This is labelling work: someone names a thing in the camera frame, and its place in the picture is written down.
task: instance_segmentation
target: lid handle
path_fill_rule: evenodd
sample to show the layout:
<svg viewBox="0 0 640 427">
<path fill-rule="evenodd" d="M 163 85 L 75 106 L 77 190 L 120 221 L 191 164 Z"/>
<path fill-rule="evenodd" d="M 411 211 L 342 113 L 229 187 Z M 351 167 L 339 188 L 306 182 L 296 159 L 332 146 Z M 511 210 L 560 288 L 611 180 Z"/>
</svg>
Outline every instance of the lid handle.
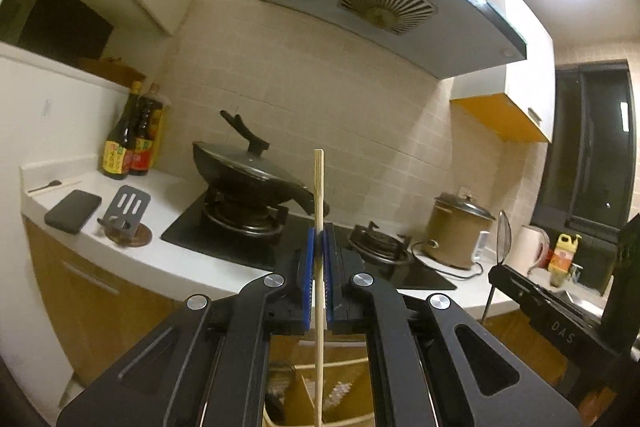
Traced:
<svg viewBox="0 0 640 427">
<path fill-rule="evenodd" d="M 242 121 L 242 117 L 239 114 L 231 116 L 227 111 L 223 109 L 220 111 L 220 116 L 222 116 L 222 118 L 224 118 L 231 127 L 238 131 L 239 135 L 242 136 L 242 138 L 249 141 L 249 149 L 247 150 L 251 154 L 260 156 L 271 145 L 269 142 L 263 140 L 262 138 L 258 138 L 254 133 L 249 131 L 249 128 L 244 124 L 244 122 Z"/>
</svg>

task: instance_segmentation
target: metal screw head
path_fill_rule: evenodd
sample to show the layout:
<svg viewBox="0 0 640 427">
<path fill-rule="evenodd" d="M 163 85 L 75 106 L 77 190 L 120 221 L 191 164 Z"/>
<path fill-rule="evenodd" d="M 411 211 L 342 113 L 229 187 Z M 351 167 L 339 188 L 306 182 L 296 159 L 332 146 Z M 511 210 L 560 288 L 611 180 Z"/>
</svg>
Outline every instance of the metal screw head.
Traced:
<svg viewBox="0 0 640 427">
<path fill-rule="evenodd" d="M 204 295 L 192 295 L 187 301 L 187 308 L 190 310 L 201 310 L 207 305 L 207 298 Z"/>
<path fill-rule="evenodd" d="M 284 277 L 278 273 L 270 273 L 264 278 L 264 284 L 269 288 L 277 288 L 284 284 Z"/>
<path fill-rule="evenodd" d="M 438 310 L 446 310 L 451 304 L 451 301 L 446 295 L 436 293 L 436 295 L 429 297 L 429 304 Z"/>
<path fill-rule="evenodd" d="M 357 286 L 371 286 L 373 284 L 373 277 L 368 273 L 356 273 L 353 276 L 353 283 Z"/>
</svg>

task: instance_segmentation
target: yellow bottle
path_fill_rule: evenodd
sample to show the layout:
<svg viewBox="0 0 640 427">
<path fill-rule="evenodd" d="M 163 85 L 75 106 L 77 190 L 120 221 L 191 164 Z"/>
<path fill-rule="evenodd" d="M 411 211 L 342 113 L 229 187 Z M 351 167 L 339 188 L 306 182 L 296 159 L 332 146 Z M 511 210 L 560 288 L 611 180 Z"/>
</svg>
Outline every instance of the yellow bottle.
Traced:
<svg viewBox="0 0 640 427">
<path fill-rule="evenodd" d="M 574 261 L 575 251 L 578 250 L 578 241 L 581 238 L 579 234 L 575 235 L 575 239 L 565 233 L 559 235 L 554 256 L 549 261 L 548 266 L 548 270 L 551 273 L 550 283 L 552 286 L 558 287 L 566 279 Z"/>
<path fill-rule="evenodd" d="M 149 120 L 149 134 L 154 141 L 154 146 L 151 153 L 151 162 L 149 168 L 153 168 L 158 159 L 158 153 L 160 152 L 160 143 L 162 142 L 162 131 L 164 129 L 164 120 L 166 119 L 166 112 L 171 104 L 170 100 L 164 95 L 160 94 L 160 86 L 156 83 L 151 84 L 149 92 L 145 95 L 147 98 L 154 100 L 154 108 L 151 111 Z"/>
</svg>

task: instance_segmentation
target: smartphone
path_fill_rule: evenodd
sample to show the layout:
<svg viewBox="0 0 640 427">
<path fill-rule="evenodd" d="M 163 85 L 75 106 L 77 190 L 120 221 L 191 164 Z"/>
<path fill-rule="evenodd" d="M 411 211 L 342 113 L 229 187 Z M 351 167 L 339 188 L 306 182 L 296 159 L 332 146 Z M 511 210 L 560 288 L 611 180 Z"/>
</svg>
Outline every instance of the smartphone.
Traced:
<svg viewBox="0 0 640 427">
<path fill-rule="evenodd" d="M 63 232 L 79 233 L 100 203 L 100 196 L 84 190 L 73 190 L 44 215 L 44 222 Z"/>
</svg>

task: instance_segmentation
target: rice cooker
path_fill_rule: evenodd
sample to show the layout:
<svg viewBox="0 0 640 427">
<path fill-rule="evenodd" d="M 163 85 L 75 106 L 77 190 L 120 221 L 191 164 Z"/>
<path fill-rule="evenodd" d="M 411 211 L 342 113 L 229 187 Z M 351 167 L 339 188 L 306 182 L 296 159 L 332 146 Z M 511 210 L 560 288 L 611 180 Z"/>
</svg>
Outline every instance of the rice cooker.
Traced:
<svg viewBox="0 0 640 427">
<path fill-rule="evenodd" d="M 486 244 L 494 220 L 486 208 L 443 192 L 435 198 L 422 251 L 447 266 L 470 269 Z"/>
</svg>

